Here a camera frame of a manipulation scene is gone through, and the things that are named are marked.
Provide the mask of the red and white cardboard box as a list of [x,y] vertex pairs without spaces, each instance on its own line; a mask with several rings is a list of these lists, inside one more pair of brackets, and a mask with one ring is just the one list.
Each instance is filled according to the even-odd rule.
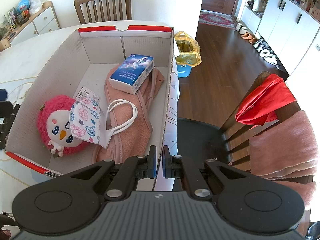
[[106,112],[110,99],[106,82],[111,70],[130,54],[152,56],[164,76],[158,94],[144,116],[152,128],[149,146],[161,150],[164,142],[174,66],[174,35],[171,27],[155,25],[95,26],[79,28],[59,46],[46,62],[22,102],[6,144],[6,154],[47,179],[91,165],[94,146],[68,157],[51,155],[36,129],[37,114],[45,101],[63,94],[72,98],[84,89],[99,99]]

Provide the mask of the wooden chair with black seat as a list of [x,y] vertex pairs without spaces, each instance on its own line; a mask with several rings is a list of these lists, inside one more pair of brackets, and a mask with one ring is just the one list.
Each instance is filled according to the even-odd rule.
[[[260,73],[242,101],[269,75],[271,75],[269,72]],[[240,103],[220,127],[196,120],[178,118],[179,153],[190,156],[199,166],[202,166],[206,159],[215,159],[231,166],[248,164],[249,172],[251,172],[249,140],[287,120],[298,111],[302,111],[296,100],[276,110],[277,120],[267,122],[263,126],[244,125],[235,120]],[[307,184],[314,180],[313,176],[306,176],[288,179],[288,181]]]

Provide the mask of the patterned face mask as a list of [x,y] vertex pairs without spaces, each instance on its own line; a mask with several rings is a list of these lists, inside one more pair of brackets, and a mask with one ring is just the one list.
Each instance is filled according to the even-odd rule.
[[[95,105],[93,102],[93,99],[81,98],[73,103],[69,117],[72,135],[82,141],[107,148],[113,135],[126,130],[133,124],[138,115],[137,107],[130,101],[117,99],[109,104],[104,113],[99,104]],[[131,118],[114,128],[107,129],[110,113],[116,107],[126,104],[132,108]]]

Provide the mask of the blue tissue box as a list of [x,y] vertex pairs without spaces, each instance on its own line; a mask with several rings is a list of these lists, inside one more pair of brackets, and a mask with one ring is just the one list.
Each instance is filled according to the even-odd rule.
[[154,68],[151,56],[131,54],[108,78],[114,89],[135,94]]

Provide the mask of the pink owl plush toy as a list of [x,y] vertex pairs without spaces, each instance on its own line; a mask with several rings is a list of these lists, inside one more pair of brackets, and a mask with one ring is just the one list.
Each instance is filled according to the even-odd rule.
[[75,99],[58,95],[47,100],[37,116],[37,129],[42,142],[54,157],[64,157],[84,150],[88,143],[72,135],[69,122]]

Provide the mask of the red cloth on chair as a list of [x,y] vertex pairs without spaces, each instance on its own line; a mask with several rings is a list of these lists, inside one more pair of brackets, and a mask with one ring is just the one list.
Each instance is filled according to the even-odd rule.
[[276,110],[295,101],[284,80],[271,74],[240,103],[235,120],[244,125],[263,126],[277,120]]

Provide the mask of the blue bin with yellow bag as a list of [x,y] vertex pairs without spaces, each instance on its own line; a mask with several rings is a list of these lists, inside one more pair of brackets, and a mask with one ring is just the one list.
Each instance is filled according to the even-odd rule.
[[191,70],[201,64],[201,48],[198,42],[183,31],[175,34],[179,55],[175,57],[179,78],[188,77]]

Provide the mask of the pink towel on chair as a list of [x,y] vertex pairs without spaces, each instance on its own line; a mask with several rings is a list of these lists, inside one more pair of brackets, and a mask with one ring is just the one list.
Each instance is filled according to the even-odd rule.
[[275,180],[295,190],[311,209],[316,182],[307,184],[288,179],[314,176],[319,163],[319,150],[307,114],[298,111],[287,120],[249,140],[251,173]]

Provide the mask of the red patterned rug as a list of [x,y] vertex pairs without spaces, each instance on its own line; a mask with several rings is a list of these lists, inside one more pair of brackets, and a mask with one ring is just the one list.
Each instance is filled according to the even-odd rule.
[[235,29],[236,25],[235,20],[230,15],[206,10],[200,11],[199,23],[228,29]]

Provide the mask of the wooden chair behind table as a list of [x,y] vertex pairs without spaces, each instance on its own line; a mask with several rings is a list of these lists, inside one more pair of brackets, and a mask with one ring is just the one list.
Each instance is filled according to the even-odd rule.
[[131,0],[74,0],[81,24],[131,20]]

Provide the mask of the white tall cabinet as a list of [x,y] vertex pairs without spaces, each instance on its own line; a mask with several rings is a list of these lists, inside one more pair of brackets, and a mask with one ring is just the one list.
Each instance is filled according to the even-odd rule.
[[289,75],[319,31],[319,21],[292,0],[268,0],[261,17],[245,6],[241,21],[266,41]]

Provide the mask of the white drawer sideboard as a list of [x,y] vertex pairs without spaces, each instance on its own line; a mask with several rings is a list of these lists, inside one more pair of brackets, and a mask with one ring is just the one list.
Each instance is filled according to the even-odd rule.
[[57,29],[60,29],[60,24],[57,20],[53,3],[52,1],[46,1],[40,11],[31,15],[27,22],[12,32],[13,35],[10,34],[9,37],[1,39],[1,51],[32,37]]

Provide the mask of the white handbag on shelf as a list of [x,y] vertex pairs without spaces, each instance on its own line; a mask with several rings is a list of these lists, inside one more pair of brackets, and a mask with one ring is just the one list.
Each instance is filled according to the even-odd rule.
[[252,11],[263,12],[265,10],[266,2],[265,0],[252,0]]

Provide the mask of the white plastic bag on sideboard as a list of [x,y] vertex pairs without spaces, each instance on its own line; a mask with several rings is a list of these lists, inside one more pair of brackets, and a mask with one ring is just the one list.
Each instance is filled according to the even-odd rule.
[[45,0],[29,0],[29,2],[30,2],[29,13],[33,15],[42,9],[43,4],[45,3]]

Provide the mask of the blue globe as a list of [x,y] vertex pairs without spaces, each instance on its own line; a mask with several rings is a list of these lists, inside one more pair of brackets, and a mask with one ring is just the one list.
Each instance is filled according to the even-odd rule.
[[21,12],[23,12],[25,9],[29,9],[30,8],[30,1],[29,0],[20,0],[18,2],[18,5],[17,5],[17,12],[20,14]]

